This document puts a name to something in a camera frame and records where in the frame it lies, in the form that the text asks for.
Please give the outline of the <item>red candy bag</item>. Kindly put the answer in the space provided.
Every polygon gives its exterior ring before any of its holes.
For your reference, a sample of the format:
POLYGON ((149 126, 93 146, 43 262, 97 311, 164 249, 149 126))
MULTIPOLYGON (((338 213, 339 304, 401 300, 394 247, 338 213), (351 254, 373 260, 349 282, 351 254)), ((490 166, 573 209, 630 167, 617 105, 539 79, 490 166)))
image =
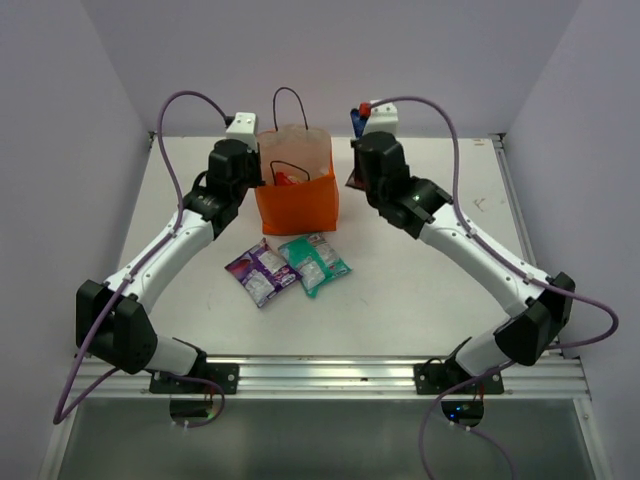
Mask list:
POLYGON ((303 172, 302 174, 287 173, 284 171, 276 171, 274 174, 275 186, 294 186, 306 183, 310 180, 310 176, 303 172))

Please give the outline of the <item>blue Burts chip bag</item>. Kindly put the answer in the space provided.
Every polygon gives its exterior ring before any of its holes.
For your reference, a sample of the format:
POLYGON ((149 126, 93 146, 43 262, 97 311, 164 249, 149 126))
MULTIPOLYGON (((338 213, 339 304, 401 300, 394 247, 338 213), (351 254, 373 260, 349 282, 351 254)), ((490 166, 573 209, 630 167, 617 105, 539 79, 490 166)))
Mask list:
MULTIPOLYGON (((353 108, 350 111, 350 118, 354 133, 354 139, 351 141, 351 143, 354 143, 356 140, 359 140, 362 137, 367 118, 360 115, 358 108, 353 108)), ((347 179, 346 186, 360 191, 365 190, 364 183, 361 178, 360 162, 357 154, 354 154, 353 170, 347 179)))

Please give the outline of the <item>orange paper bag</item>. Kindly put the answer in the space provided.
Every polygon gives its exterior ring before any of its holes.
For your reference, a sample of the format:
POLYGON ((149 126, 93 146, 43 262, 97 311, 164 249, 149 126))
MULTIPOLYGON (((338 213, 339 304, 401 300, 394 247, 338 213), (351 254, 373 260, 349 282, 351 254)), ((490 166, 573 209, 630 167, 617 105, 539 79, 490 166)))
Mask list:
POLYGON ((264 185, 255 198, 267 235, 289 236, 337 229, 339 189, 333 163, 332 139, 309 125, 302 102, 300 123, 283 124, 272 108, 273 128, 258 135, 264 185), (294 186, 275 186, 274 174, 306 172, 310 180, 294 186))

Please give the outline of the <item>purple snack packet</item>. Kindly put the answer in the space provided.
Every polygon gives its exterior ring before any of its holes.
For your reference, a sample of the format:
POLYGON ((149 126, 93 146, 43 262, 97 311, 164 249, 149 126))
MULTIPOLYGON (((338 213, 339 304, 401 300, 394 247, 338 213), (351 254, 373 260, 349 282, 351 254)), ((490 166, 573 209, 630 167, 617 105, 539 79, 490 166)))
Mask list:
POLYGON ((225 266, 258 308, 301 280, 300 273, 271 248, 266 238, 225 266))

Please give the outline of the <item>teal snack packet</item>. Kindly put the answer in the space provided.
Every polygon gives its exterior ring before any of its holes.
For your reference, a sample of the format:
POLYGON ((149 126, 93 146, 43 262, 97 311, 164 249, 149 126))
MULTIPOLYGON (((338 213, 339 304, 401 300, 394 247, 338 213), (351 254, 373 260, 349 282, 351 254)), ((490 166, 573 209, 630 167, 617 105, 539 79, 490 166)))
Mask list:
POLYGON ((286 242, 278 247, 278 252, 301 275, 303 289, 310 298, 315 298, 323 286, 352 271, 321 232, 286 242))

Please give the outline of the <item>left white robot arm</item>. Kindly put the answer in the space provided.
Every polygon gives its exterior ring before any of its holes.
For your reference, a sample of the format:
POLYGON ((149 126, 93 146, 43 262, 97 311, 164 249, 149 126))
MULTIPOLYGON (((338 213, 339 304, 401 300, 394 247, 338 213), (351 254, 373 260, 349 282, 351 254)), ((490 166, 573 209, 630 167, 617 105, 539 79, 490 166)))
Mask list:
POLYGON ((149 315, 166 287, 237 217, 251 188, 262 185, 257 146, 215 143, 208 168, 194 181, 169 225, 137 257, 105 281, 76 293, 76 344, 129 374, 167 372, 185 392, 201 390, 208 369, 198 348, 156 334, 149 315))

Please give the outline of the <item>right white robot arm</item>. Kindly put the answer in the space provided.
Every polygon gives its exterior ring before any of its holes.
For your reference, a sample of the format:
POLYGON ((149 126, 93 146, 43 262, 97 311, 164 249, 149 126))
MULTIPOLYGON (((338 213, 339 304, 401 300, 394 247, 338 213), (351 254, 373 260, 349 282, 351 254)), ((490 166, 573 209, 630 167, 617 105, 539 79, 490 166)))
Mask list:
POLYGON ((391 225, 435 248, 456 263, 498 302, 507 319, 471 337, 446 359, 451 389, 468 392, 486 371, 513 361, 531 366, 568 323, 575 283, 565 273, 550 277, 521 261, 499 242, 490 248, 516 265, 517 273, 488 254, 475 240, 480 230, 459 220, 451 195, 429 179, 411 174, 402 145, 387 132, 352 141, 354 173, 367 201, 391 225))

